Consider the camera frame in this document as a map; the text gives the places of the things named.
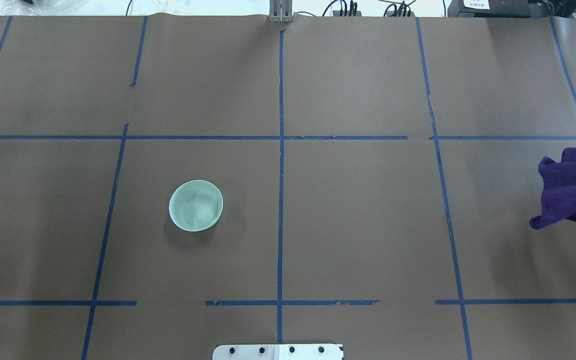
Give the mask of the purple cloth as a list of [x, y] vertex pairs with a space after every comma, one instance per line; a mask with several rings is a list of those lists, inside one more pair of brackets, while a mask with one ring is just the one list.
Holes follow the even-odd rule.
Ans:
[[534, 230], [568, 220], [576, 223], [576, 147], [567, 147], [560, 161], [545, 156], [538, 164], [542, 178], [541, 213], [530, 219]]

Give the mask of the black desktop box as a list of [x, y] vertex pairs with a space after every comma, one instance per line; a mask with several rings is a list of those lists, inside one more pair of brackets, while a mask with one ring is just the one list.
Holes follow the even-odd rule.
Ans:
[[448, 18], [569, 18], [576, 0], [452, 0]]

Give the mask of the light green bowl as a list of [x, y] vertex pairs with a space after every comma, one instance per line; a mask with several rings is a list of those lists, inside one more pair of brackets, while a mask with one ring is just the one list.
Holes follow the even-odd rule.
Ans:
[[168, 213], [173, 224], [189, 232], [205, 231], [218, 223], [224, 209], [222, 192], [203, 179], [181, 184], [170, 196]]

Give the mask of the white pedestal column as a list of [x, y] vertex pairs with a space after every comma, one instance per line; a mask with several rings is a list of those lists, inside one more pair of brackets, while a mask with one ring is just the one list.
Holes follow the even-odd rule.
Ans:
[[222, 344], [215, 347], [213, 360], [343, 360], [342, 344]]

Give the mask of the aluminium frame post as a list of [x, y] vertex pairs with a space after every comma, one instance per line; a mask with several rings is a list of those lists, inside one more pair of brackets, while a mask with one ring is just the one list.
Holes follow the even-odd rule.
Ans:
[[292, 23], [295, 12], [292, 0], [270, 0], [269, 15], [270, 23]]

